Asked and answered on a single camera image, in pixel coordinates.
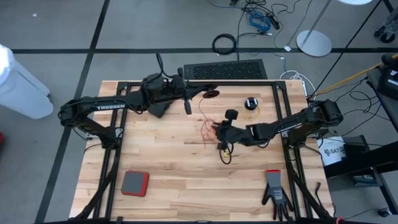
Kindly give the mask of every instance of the red object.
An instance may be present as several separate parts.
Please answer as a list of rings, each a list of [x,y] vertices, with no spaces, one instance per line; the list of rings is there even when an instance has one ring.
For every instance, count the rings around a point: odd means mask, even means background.
[[[141,186],[141,191],[139,193],[133,193],[133,192],[126,192],[122,191],[122,194],[124,195],[132,195],[132,196],[138,196],[138,197],[143,197],[145,196],[147,192],[147,186],[148,186],[148,180],[149,180],[149,173],[147,172],[140,172],[140,171],[126,171],[126,173],[139,173],[139,174],[144,174],[144,180],[142,181],[142,186]]]
[[[266,172],[280,172],[280,170],[266,170]]]

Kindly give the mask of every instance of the wooden table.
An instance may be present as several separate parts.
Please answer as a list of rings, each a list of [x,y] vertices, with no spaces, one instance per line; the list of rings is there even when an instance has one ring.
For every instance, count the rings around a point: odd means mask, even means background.
[[[115,95],[117,84],[117,81],[103,81],[99,96]],[[307,107],[301,81],[287,80],[286,85],[292,113]],[[233,125],[240,128],[246,124],[277,120],[271,87],[219,86],[218,90],[221,92],[218,97],[201,102],[200,108],[207,117],[221,121],[225,111],[234,108],[239,111],[239,116]],[[254,114],[247,114],[243,109],[245,99],[250,96],[259,100],[260,107],[260,115],[253,120],[249,117]],[[279,97],[284,112],[282,94]],[[216,140],[203,144],[201,127],[204,117],[198,107],[201,99],[198,95],[191,101],[192,115],[189,116],[185,114],[182,100],[174,102],[161,119],[149,113],[137,115],[133,111],[128,112],[112,220],[122,216],[124,220],[147,221],[272,221],[272,202],[269,201],[266,206],[261,204],[266,187],[264,170],[267,169],[282,170],[283,188],[291,199],[280,135],[265,149],[235,144],[232,163],[224,165],[216,150]],[[96,112],[94,119],[103,126],[109,126],[111,113]],[[99,140],[91,140],[87,146],[98,143]],[[308,140],[307,145],[317,148],[312,139]],[[100,146],[92,147],[85,153],[71,217],[80,213],[96,192],[103,155],[104,149]],[[301,156],[309,191],[314,194],[317,182],[321,182],[320,199],[333,214],[320,156],[306,148],[301,149]],[[145,197],[121,193],[127,170],[150,174]],[[304,217],[302,194],[298,187],[296,189],[301,216]],[[105,192],[101,217],[104,216],[107,195]]]

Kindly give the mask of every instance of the white cable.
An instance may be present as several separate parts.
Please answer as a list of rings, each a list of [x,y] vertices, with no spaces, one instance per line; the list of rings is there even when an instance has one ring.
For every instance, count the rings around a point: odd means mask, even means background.
[[[314,87],[314,85],[312,84],[312,82],[311,82],[305,75],[300,74],[298,71],[295,71],[295,70],[286,71],[286,72],[284,72],[284,73],[282,73],[282,74],[280,75],[279,79],[283,79],[282,77],[283,77],[284,75],[288,74],[289,72],[294,72],[294,73],[295,73],[294,76],[292,76],[292,77],[289,78],[290,80],[301,80],[301,81],[302,81],[303,78],[305,78],[306,81],[308,81],[308,82],[310,83],[312,89],[313,89],[314,92],[315,92],[315,87]]]

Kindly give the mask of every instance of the white lamp base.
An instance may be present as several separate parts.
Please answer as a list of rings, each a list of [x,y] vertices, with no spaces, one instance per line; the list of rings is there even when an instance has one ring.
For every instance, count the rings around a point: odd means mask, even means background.
[[[314,57],[328,55],[331,52],[331,41],[329,37],[319,31],[313,30],[307,41],[302,44],[308,32],[310,31],[305,30],[299,33],[296,38],[296,43],[300,50]]]

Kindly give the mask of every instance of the floor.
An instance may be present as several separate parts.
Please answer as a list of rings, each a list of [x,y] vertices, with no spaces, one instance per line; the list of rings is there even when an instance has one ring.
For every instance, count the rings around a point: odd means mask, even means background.
[[[285,3],[289,10],[293,8],[293,1],[288,0],[269,0],[267,6],[275,2]],[[309,2],[298,2],[294,13],[280,13],[284,29],[275,40],[277,47],[286,45],[294,34]],[[333,53],[322,58],[300,53],[294,37],[289,44],[291,52],[278,52],[285,58],[287,69],[306,75],[317,86],[333,67],[320,88],[324,89],[379,63],[383,52],[374,49],[397,48],[398,40],[383,44],[373,37],[373,32],[388,15],[384,3],[378,2],[349,6],[332,1],[316,29],[330,38],[335,48]],[[212,0],[212,3],[227,6],[229,1]],[[311,3],[298,32],[311,27],[325,3],[326,0]],[[103,16],[102,9],[107,9]],[[16,60],[50,88],[50,99],[54,107],[59,108],[73,97],[95,96],[102,80],[140,80],[158,72],[156,52],[162,53],[167,73],[176,72],[184,64],[236,60],[235,54],[212,53],[210,46],[218,34],[236,35],[240,16],[241,11],[237,9],[214,7],[205,0],[3,0],[0,2],[0,44],[12,49]],[[101,18],[104,19],[102,27],[98,23]],[[243,21],[239,31],[255,32],[255,29]],[[271,32],[273,36],[242,38],[240,47],[273,49],[276,32],[274,29]],[[220,47],[230,45],[228,41],[218,44]],[[103,50],[92,54],[94,49]],[[117,49],[129,50],[121,54]],[[270,52],[257,56],[241,54],[241,60],[252,58],[263,60],[269,79],[278,79],[284,71],[283,59]],[[365,84],[358,89],[374,95]],[[343,93],[343,90],[335,91],[320,99],[336,99]],[[343,112],[367,107],[365,101],[354,101],[350,97],[338,103]],[[380,110],[379,115],[386,116],[384,110]],[[336,130],[343,134],[370,116],[351,113]],[[45,189],[56,156],[63,160],[45,221],[66,220],[83,157],[84,140],[65,131],[56,113],[32,120],[4,107],[0,107],[0,131],[6,137],[0,149],[0,223],[35,222],[43,195],[52,192],[45,193]],[[349,136],[360,134],[374,144],[387,144],[397,139],[392,124],[380,118],[370,120]],[[398,187],[397,175],[396,172],[384,175],[390,189]],[[328,183],[337,216],[350,217],[371,209],[350,220],[398,221],[397,216],[381,218],[375,212],[386,207],[378,188],[356,188],[346,178],[330,179]]]

